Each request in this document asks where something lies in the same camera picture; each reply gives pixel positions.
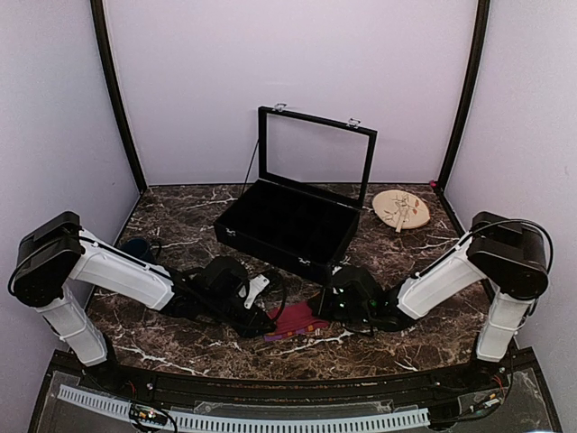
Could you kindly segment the purple orange striped sock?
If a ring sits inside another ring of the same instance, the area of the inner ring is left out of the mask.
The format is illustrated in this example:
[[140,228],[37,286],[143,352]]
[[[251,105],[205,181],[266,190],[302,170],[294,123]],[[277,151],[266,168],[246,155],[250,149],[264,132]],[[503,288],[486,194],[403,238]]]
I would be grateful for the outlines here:
[[277,341],[296,335],[316,331],[330,326],[328,321],[313,315],[312,309],[305,301],[288,305],[276,322],[276,329],[263,336],[266,342]]

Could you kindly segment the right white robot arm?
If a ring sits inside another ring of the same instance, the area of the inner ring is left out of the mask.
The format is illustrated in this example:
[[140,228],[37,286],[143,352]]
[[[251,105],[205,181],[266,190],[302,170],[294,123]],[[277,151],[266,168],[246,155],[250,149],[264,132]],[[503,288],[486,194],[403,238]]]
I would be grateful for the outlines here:
[[462,290],[488,281],[496,291],[476,340],[476,358],[460,373],[463,387],[477,392],[493,379],[494,363],[547,290],[553,259],[553,239],[542,226],[483,211],[446,253],[394,287],[385,290],[366,268],[346,265],[307,305],[326,321],[399,332]]

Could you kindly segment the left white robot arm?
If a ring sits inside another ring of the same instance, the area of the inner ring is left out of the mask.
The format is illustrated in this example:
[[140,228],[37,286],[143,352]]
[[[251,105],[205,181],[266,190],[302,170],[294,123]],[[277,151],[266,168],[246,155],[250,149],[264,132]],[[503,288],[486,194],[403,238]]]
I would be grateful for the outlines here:
[[165,316],[211,317],[243,337],[269,334],[279,319],[254,303],[282,282],[275,274],[250,278],[229,256],[186,271],[163,267],[114,248],[84,229],[76,213],[63,212],[19,243],[7,289],[39,312],[85,367],[93,367],[93,380],[108,393],[126,387],[126,371],[114,363],[111,343],[79,306],[69,280],[94,284]]

